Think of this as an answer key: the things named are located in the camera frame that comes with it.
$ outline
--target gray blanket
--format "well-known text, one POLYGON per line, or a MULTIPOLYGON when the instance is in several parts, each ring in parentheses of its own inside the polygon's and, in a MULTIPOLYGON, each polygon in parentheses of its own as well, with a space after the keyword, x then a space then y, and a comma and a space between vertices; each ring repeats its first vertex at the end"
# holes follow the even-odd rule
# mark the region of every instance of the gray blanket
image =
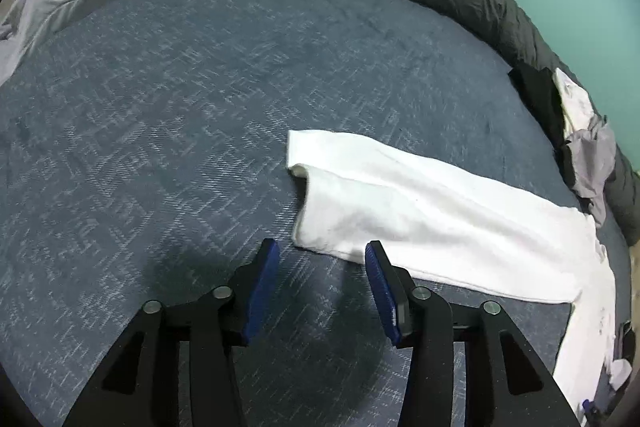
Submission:
MULTIPOLYGON (((407 0, 117 0, 61 31, 0 87, 7 374, 59 426, 146 299, 197 298, 275 237, 276 293, 237 351, 248 424, 396 425, 410 352, 363 267, 292 246, 287 131, 366 134, 577 206, 509 68, 407 0)), ((628 317, 628 250, 612 219, 599 237, 628 317)), ((569 305, 498 301, 552 369, 569 305)), ((456 427, 463 367, 458 350, 456 427)))

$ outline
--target bed sheet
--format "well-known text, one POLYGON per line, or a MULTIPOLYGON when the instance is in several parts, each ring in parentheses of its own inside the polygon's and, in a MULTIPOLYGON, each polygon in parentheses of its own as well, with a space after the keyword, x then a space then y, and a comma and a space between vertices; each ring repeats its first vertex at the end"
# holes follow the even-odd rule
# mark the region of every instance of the bed sheet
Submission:
MULTIPOLYGON (((577 207, 509 69, 407 0, 117 0, 61 31, 0 87, 8 376, 61 425, 145 300, 197 298, 274 237, 273 302, 236 357, 248 424, 396 425, 410 351, 386 340, 362 266, 292 246, 287 131, 365 134, 577 207)), ((624 319, 628 250, 613 219, 599 237, 624 319)), ((569 305, 497 300, 552 369, 569 305)), ((455 426, 463 367, 459 349, 455 426)))

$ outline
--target black cloth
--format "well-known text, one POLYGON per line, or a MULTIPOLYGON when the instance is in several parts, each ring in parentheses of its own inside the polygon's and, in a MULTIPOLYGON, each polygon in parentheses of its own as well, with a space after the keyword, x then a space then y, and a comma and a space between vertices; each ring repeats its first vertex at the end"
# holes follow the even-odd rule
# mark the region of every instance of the black cloth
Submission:
MULTIPOLYGON (((397 424, 408 355, 386 339, 364 267, 291 242, 302 200, 287 131, 365 134, 572 206, 508 70, 405 0, 114 0, 56 33, 0 86, 7 376, 43 427, 60 427, 146 300, 196 299, 274 237, 266 323, 236 353, 247 424, 397 424)), ((620 322, 630 268, 612 225, 620 322)), ((426 284, 458 304, 500 302, 553 370, 571 305, 426 284)), ((465 422, 458 347, 452 427, 465 422)))
MULTIPOLYGON (((544 41, 536 26, 514 0, 412 0, 451 17, 493 47, 516 71, 511 80, 556 150, 564 181, 572 187, 574 174, 562 156, 564 118, 551 74, 560 68, 584 87, 544 41)), ((604 188, 605 198, 628 245, 640 239, 640 178, 618 149, 614 171, 604 188)))
MULTIPOLYGON (((568 187, 573 187, 575 175, 571 151, 564 143, 562 100, 552 75, 548 68, 536 71, 522 62, 509 73, 511 83, 518 91, 522 102, 554 147, 562 179, 568 187)), ((629 246, 636 244, 640 240, 640 178, 620 151, 620 147, 616 148, 615 166, 604 185, 604 196, 625 236, 626 243, 629 246)), ((588 201, 578 199, 586 209, 588 201)))
POLYGON ((562 100, 553 81, 552 72, 548 68, 537 71, 521 62, 510 71, 509 77, 522 102, 538 120, 551 145, 556 151, 560 150, 564 143, 564 116, 562 100))

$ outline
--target dark gray pillow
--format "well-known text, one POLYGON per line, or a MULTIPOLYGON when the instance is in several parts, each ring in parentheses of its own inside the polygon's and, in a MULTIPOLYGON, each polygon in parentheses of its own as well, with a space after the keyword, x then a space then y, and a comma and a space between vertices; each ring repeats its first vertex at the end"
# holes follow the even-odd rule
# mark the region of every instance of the dark gray pillow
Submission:
MULTIPOLYGON (((576 84, 584 87, 546 44, 534 23, 516 1, 412 1, 449 16, 472 31, 493 47, 511 67, 523 62, 538 71, 545 68, 554 71, 560 68, 576 84)), ((605 184, 604 194, 627 244, 636 244, 640 239, 640 178, 620 149, 616 154, 614 171, 605 184)))

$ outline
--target pile of clothes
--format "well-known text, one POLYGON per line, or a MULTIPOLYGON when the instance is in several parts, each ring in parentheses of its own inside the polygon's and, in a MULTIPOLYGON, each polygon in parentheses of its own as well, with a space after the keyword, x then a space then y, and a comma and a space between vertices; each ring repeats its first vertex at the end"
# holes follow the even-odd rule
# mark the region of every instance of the pile of clothes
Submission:
POLYGON ((596 223, 606 203, 627 244, 640 240, 640 177, 584 86, 514 0, 413 0, 456 20, 513 68, 511 80, 557 154, 566 184, 596 223))

